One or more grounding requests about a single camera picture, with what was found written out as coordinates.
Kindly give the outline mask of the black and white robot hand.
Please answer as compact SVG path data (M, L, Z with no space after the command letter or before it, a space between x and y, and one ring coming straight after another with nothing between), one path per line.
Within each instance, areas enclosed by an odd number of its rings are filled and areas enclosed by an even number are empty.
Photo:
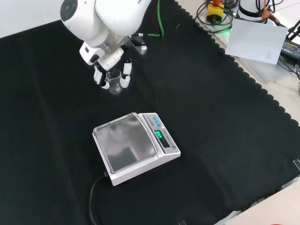
M128 49L127 45L121 45L111 54L105 55L105 51L99 47L91 47L87 43L83 43L80 48L82 59L95 69L94 81L103 89L109 89L110 84L106 78L106 73L121 60L124 52Z

